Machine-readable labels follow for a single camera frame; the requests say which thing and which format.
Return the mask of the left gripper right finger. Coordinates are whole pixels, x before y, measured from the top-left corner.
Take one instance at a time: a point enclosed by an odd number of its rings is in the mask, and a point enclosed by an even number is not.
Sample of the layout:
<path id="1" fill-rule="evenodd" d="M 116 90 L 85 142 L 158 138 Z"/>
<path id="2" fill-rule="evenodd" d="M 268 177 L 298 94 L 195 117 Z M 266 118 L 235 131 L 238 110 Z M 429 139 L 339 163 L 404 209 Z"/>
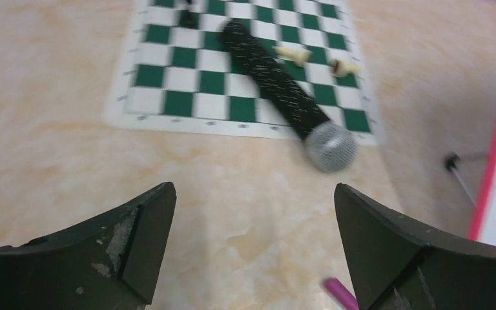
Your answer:
<path id="1" fill-rule="evenodd" d="M 340 183 L 335 212 L 361 309 L 496 309 L 496 246 L 461 238 Z"/>

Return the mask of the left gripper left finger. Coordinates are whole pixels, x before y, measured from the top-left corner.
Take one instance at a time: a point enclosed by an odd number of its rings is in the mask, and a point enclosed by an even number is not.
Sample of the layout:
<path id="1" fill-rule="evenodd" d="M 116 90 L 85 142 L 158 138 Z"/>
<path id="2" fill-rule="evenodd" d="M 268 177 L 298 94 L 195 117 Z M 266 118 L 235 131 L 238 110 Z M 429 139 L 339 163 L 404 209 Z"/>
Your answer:
<path id="1" fill-rule="evenodd" d="M 0 247 L 0 309 L 144 309 L 175 206 L 175 186 L 165 182 L 69 228 Z"/>

